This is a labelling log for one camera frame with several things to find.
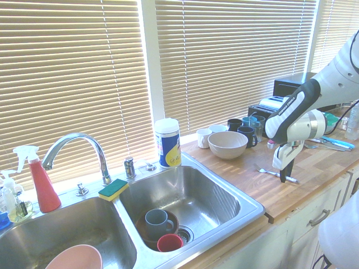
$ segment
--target window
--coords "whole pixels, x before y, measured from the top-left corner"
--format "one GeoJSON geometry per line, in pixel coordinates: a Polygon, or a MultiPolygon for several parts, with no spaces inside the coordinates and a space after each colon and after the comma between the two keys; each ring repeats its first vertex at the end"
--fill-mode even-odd
{"type": "Polygon", "coordinates": [[[359,29],[358,0],[320,1],[314,32],[312,72],[322,70],[359,29]]]}
{"type": "Polygon", "coordinates": [[[155,4],[164,111],[181,135],[243,117],[306,68],[315,0],[155,4]]]}
{"type": "MultiPolygon", "coordinates": [[[[42,159],[71,132],[93,136],[110,169],[129,154],[154,158],[137,1],[3,2],[0,13],[1,170],[17,169],[16,146],[39,146],[42,159]]],[[[25,167],[14,178],[32,188],[25,167]]],[[[75,140],[49,176],[96,172],[94,149],[75,140]]]]}

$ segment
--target stainless steel sink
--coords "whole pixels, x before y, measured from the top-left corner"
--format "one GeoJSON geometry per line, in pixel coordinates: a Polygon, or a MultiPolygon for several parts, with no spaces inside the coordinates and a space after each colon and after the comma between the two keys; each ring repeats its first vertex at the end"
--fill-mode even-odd
{"type": "Polygon", "coordinates": [[[10,228],[0,237],[0,268],[45,269],[78,244],[97,248],[104,269],[131,269],[136,262],[136,248],[114,204],[94,197],[10,228]]]}
{"type": "Polygon", "coordinates": [[[182,166],[136,177],[117,203],[132,222],[136,246],[143,249],[135,266],[146,266],[138,268],[178,268],[264,214],[261,204],[187,154],[182,154],[182,166]],[[172,252],[148,248],[135,223],[153,208],[175,214],[189,242],[172,252]]]}
{"type": "Polygon", "coordinates": [[[190,228],[191,239],[233,219],[241,210],[236,196],[191,166],[134,182],[119,198],[134,224],[149,210],[162,208],[175,214],[180,225],[190,228]]]}
{"type": "Polygon", "coordinates": [[[60,195],[62,208],[0,231],[0,268],[45,269],[77,244],[96,247],[104,269],[179,268],[264,214],[261,204],[187,154],[175,169],[140,168],[136,174],[112,202],[97,197],[103,188],[98,180],[81,198],[75,189],[60,195]],[[135,222],[152,208],[177,216],[188,239],[182,248],[162,253],[146,246],[135,222]]]}

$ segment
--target blue lid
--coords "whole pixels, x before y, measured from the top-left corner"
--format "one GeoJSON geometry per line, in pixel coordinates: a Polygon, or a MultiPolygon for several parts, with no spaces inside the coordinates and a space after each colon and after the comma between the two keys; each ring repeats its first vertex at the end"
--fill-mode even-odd
{"type": "Polygon", "coordinates": [[[0,230],[8,227],[10,223],[11,222],[7,216],[7,213],[6,212],[0,213],[0,230]]]}

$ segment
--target sponge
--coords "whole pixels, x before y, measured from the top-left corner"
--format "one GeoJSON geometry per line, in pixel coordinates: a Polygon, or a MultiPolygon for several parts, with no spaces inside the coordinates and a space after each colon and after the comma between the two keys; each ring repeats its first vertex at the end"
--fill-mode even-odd
{"type": "Polygon", "coordinates": [[[99,191],[99,197],[105,199],[106,201],[112,201],[127,188],[128,183],[126,181],[116,179],[110,185],[99,191]]]}

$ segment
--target red cup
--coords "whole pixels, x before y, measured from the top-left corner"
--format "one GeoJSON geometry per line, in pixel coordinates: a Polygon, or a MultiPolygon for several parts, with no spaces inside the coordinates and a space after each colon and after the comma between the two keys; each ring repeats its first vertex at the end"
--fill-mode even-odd
{"type": "Polygon", "coordinates": [[[158,239],[157,248],[160,252],[170,252],[183,247],[182,238],[177,234],[166,234],[158,239]]]}

